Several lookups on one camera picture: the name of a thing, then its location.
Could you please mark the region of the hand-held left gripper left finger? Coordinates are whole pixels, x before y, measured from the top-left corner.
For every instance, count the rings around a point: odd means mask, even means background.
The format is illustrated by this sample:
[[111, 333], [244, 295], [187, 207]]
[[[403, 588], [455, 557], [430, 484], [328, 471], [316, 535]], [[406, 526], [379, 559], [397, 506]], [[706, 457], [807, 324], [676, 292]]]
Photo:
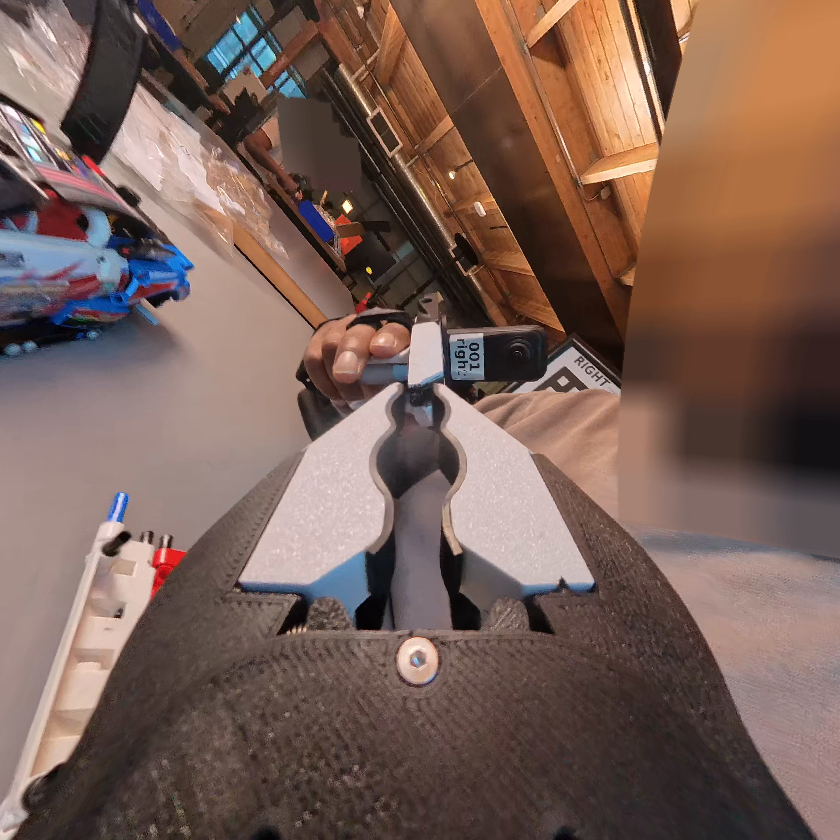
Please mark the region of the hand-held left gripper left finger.
[[332, 597], [350, 616], [371, 596], [368, 555], [394, 520], [376, 460], [404, 393], [388, 385], [305, 448], [238, 577], [243, 591]]

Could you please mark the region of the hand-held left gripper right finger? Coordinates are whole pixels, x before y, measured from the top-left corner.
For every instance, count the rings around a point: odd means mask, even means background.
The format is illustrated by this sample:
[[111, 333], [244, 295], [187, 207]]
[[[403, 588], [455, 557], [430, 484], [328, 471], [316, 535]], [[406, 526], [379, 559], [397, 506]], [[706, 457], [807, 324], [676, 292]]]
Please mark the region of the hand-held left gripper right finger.
[[446, 385], [442, 438], [457, 473], [443, 508], [443, 531], [461, 559], [459, 590], [481, 611], [501, 598], [523, 601], [595, 581], [532, 452]]

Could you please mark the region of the red and white lego panel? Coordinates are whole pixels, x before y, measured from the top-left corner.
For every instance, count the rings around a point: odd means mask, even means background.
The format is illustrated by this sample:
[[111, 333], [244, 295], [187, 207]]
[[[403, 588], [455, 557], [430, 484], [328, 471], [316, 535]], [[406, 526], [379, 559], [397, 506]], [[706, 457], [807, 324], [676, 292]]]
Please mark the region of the red and white lego panel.
[[135, 539], [116, 520], [99, 526], [2, 803], [2, 838], [25, 820], [26, 794], [74, 753], [134, 628], [185, 555], [173, 540], [150, 531]]

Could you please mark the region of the lego race car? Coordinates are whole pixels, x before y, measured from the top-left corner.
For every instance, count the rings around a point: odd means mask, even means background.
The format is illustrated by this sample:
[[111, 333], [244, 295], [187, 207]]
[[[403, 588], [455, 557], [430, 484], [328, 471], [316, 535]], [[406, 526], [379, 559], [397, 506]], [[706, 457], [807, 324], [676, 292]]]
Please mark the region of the lego race car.
[[99, 165], [2, 95], [1, 352], [93, 341], [191, 293], [193, 263]]

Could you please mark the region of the person's right hand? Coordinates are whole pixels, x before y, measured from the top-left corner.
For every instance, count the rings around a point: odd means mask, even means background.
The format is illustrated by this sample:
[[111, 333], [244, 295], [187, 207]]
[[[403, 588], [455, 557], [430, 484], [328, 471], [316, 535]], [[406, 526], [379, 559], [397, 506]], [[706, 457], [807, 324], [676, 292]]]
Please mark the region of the person's right hand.
[[340, 414], [348, 415], [385, 388], [361, 381], [368, 363], [390, 359], [410, 342], [410, 330], [400, 323], [360, 324], [351, 315], [325, 322], [312, 335], [302, 362], [314, 387]]

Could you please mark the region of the black and white marker board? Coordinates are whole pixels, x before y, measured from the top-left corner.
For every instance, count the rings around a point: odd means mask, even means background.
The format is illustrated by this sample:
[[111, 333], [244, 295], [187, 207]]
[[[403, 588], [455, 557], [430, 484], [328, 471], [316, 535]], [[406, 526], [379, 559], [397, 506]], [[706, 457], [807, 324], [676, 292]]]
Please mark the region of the black and white marker board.
[[621, 375], [604, 362], [588, 344], [572, 335], [549, 353], [548, 366], [543, 377], [537, 381], [510, 383], [502, 393], [577, 393], [588, 390], [620, 395]]

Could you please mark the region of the blue plastic bin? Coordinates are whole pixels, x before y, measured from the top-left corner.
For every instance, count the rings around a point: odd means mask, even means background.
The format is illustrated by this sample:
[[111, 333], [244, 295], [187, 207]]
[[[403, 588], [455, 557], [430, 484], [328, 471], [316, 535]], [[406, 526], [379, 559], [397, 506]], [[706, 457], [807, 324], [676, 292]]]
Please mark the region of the blue plastic bin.
[[297, 204], [297, 210], [301, 217], [308, 223], [314, 234], [328, 247], [334, 248], [337, 236], [334, 222], [327, 214], [323, 213], [321, 207], [313, 204], [312, 201], [304, 199]]

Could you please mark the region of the crumpled clear plastic bags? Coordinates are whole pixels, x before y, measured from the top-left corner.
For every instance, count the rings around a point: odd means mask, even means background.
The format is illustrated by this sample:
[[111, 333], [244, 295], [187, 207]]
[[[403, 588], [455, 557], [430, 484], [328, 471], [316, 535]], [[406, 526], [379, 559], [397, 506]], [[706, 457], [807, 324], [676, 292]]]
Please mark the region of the crumpled clear plastic bags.
[[288, 259], [270, 228], [268, 195], [255, 177], [211, 132], [196, 130], [143, 86], [133, 94], [111, 156], [217, 250], [232, 254], [242, 230], [273, 259]]

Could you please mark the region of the black curved strip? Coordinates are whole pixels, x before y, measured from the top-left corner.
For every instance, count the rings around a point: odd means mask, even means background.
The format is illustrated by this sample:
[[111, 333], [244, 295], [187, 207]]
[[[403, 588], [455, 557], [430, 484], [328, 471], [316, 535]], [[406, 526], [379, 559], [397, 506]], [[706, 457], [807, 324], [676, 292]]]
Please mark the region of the black curved strip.
[[60, 129], [76, 154], [98, 165], [130, 109], [148, 29], [134, 1], [97, 1], [94, 9], [85, 63]]

